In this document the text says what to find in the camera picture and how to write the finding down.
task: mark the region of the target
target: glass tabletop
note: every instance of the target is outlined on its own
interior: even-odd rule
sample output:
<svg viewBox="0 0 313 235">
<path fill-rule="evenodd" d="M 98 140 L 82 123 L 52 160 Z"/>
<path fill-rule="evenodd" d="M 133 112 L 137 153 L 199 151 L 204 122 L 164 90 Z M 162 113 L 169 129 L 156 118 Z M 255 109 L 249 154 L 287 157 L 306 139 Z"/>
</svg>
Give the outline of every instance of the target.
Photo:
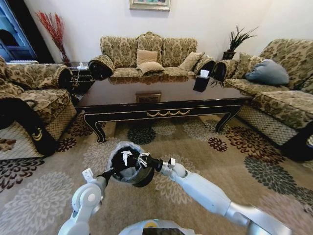
<svg viewBox="0 0 313 235">
<path fill-rule="evenodd" d="M 147 85 L 145 83 L 112 84 L 108 79 L 96 81 L 81 99 L 77 107 L 95 105 L 134 104 L 140 102 L 172 102 L 192 100 L 213 100 L 250 98 L 239 90 L 226 88 L 221 85 L 212 85 L 210 78 L 203 92 L 195 91 L 196 79 L 189 78 L 182 82 L 157 82 Z M 197 81 L 197 88 L 205 87 Z"/>
</svg>

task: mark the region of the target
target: coffee table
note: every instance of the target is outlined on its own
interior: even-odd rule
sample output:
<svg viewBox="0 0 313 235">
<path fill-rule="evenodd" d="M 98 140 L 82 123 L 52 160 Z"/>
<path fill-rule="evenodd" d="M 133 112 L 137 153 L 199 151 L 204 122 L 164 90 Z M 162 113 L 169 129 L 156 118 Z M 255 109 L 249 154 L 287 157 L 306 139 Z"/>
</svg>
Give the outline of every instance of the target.
<svg viewBox="0 0 313 235">
<path fill-rule="evenodd" d="M 150 85 L 111 84 L 105 79 L 92 85 L 76 109 L 85 111 L 84 120 L 98 136 L 99 143 L 105 142 L 106 138 L 100 123 L 107 121 L 224 114 L 216 125 L 216 131 L 220 132 L 252 97 L 237 89 L 210 86 L 210 83 L 205 91 L 197 92 L 193 90 L 193 78 L 183 82 L 157 82 Z M 146 100 L 150 103 L 137 103 L 137 93 L 148 94 Z M 154 100 L 158 94 L 160 101 Z"/>
</svg>

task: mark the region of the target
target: carpet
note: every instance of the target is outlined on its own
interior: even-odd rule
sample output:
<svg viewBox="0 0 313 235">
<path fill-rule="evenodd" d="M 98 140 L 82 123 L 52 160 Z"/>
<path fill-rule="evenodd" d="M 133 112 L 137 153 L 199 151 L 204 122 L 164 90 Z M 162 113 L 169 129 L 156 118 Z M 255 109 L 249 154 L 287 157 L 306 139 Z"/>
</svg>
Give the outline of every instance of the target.
<svg viewBox="0 0 313 235">
<path fill-rule="evenodd" d="M 104 144 L 82 114 L 47 158 L 0 161 L 0 234 L 55 235 L 69 219 L 71 197 L 85 182 L 81 172 L 104 170 L 120 141 L 133 141 L 154 158 L 175 158 L 224 190 L 236 203 L 253 204 L 296 234 L 313 234 L 313 162 L 296 163 L 267 140 L 233 119 L 221 133 L 218 116 L 103 124 Z M 92 235 L 116 235 L 146 219 L 175 221 L 196 233 L 245 234 L 246 229 L 211 214 L 177 184 L 156 174 L 144 188 L 114 180 L 103 206 L 89 222 Z"/>
</svg>

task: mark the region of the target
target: floral sofa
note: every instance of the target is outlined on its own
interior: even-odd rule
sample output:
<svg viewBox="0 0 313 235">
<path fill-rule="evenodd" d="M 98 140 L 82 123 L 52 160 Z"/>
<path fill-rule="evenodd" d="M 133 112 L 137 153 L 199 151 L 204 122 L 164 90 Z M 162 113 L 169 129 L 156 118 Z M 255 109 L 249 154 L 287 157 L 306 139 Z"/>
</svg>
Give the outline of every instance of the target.
<svg viewBox="0 0 313 235">
<path fill-rule="evenodd" d="M 0 160 L 52 155 L 76 115 L 58 64 L 7 65 L 0 57 Z"/>
<path fill-rule="evenodd" d="M 185 81 L 200 74 L 201 69 L 212 71 L 215 65 L 212 57 L 204 55 L 192 71 L 178 68 L 191 52 L 196 52 L 197 44 L 192 38 L 161 38 L 152 32 L 137 38 L 102 37 L 102 55 L 89 62 L 89 69 L 95 79 L 109 78 L 113 84 Z M 140 75 L 136 69 L 137 49 L 157 51 L 157 62 L 165 71 Z"/>
<path fill-rule="evenodd" d="M 254 97 L 239 117 L 283 145 L 313 121 L 313 41 L 277 39 L 269 43 L 260 57 L 282 65 L 290 76 L 289 84 L 269 86 L 232 79 L 238 60 L 222 60 L 216 67 L 222 69 L 227 86 Z"/>
</svg>

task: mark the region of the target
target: beige pillow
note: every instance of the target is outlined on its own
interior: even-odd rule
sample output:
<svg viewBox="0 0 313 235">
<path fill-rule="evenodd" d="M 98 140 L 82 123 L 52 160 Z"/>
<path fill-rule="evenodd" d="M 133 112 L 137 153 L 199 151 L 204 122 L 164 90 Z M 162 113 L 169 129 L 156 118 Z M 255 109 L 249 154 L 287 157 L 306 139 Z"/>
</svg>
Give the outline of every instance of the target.
<svg viewBox="0 0 313 235">
<path fill-rule="evenodd" d="M 146 62 L 142 63 L 137 67 L 138 70 L 141 70 L 142 74 L 145 74 L 147 72 L 155 72 L 155 71 L 164 71 L 164 68 L 162 65 L 160 65 L 157 62 Z"/>
<path fill-rule="evenodd" d="M 204 52 L 202 53 L 191 52 L 184 60 L 184 62 L 182 62 L 182 64 L 178 66 L 178 68 L 186 71 L 191 71 L 196 65 L 196 63 L 201 59 L 201 57 L 203 57 L 203 55 Z"/>
<path fill-rule="evenodd" d="M 239 64 L 237 66 L 236 72 L 233 79 L 245 79 L 245 74 L 251 72 L 256 64 L 261 63 L 265 58 L 249 55 L 246 53 L 241 53 L 239 55 Z"/>
<path fill-rule="evenodd" d="M 157 51 L 148 51 L 137 49 L 137 66 L 146 62 L 156 62 Z"/>
</svg>

